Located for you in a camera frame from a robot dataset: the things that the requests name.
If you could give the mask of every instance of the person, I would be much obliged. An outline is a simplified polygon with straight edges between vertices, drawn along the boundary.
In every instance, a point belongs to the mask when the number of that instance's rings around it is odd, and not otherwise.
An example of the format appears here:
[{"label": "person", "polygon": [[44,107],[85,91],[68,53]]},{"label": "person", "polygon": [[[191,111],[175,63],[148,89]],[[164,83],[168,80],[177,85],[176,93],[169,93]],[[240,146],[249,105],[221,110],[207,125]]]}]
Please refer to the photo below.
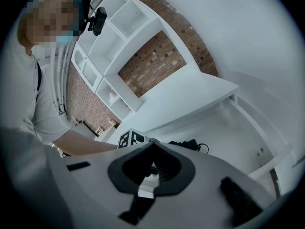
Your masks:
[{"label": "person", "polygon": [[33,0],[20,13],[0,57],[0,126],[32,133],[69,155],[116,149],[116,145],[86,138],[60,119],[44,73],[38,89],[34,45],[63,46],[82,33],[81,0]]}]

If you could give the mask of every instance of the white t-shirt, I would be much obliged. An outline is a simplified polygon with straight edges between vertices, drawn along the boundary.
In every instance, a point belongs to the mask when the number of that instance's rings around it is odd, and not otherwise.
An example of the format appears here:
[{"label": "white t-shirt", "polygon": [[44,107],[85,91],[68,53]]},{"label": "white t-shirt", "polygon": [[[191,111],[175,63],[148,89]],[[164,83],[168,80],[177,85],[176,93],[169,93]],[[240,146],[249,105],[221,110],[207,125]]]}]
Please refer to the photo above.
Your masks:
[{"label": "white t-shirt", "polygon": [[38,134],[47,144],[60,138],[69,128],[55,109],[43,72],[37,91],[37,63],[33,54],[27,55],[18,41],[18,22],[10,31],[0,55],[0,126]]}]

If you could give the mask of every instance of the red brick wall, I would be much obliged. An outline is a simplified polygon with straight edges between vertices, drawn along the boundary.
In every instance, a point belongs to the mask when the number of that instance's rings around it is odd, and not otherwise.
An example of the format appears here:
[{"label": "red brick wall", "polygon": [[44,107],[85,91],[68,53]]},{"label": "red brick wall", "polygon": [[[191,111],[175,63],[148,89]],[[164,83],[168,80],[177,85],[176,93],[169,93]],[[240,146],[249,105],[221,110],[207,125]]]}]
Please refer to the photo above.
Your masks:
[{"label": "red brick wall", "polygon": [[[154,11],[177,32],[200,70],[218,76],[215,63],[203,40],[195,29],[176,12],[165,0],[140,0]],[[177,49],[161,32],[149,40],[121,69],[119,75],[140,97],[167,76],[180,69],[185,62]],[[92,131],[99,126],[106,129],[109,119],[119,119],[99,100],[82,80],[72,63],[70,63],[67,81],[67,111],[70,116],[84,121]]]}]

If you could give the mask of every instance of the black cable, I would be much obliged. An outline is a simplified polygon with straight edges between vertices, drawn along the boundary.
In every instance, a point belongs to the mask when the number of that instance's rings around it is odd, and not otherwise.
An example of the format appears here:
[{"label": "black cable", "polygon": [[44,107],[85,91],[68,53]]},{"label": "black cable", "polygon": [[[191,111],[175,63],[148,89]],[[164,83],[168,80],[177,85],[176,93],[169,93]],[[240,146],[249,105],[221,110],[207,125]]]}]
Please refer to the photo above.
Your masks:
[{"label": "black cable", "polygon": [[209,146],[207,144],[204,144],[204,143],[198,144],[198,146],[199,146],[198,152],[200,151],[201,145],[206,145],[206,147],[208,148],[208,151],[206,152],[206,155],[207,155],[208,152],[209,152]]}]

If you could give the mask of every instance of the man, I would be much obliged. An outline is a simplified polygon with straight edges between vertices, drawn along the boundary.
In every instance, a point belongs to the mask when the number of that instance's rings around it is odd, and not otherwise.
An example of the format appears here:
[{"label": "man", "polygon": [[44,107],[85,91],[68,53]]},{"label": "man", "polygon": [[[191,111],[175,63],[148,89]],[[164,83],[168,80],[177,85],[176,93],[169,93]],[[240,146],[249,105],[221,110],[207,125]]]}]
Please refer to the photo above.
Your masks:
[{"label": "man", "polygon": [[13,25],[0,57],[0,126],[30,132],[70,155],[98,153],[116,146],[68,129],[53,105],[44,74],[37,89],[38,66],[31,49],[38,44],[71,42],[82,33],[78,26],[84,17],[81,0],[33,0]]}]

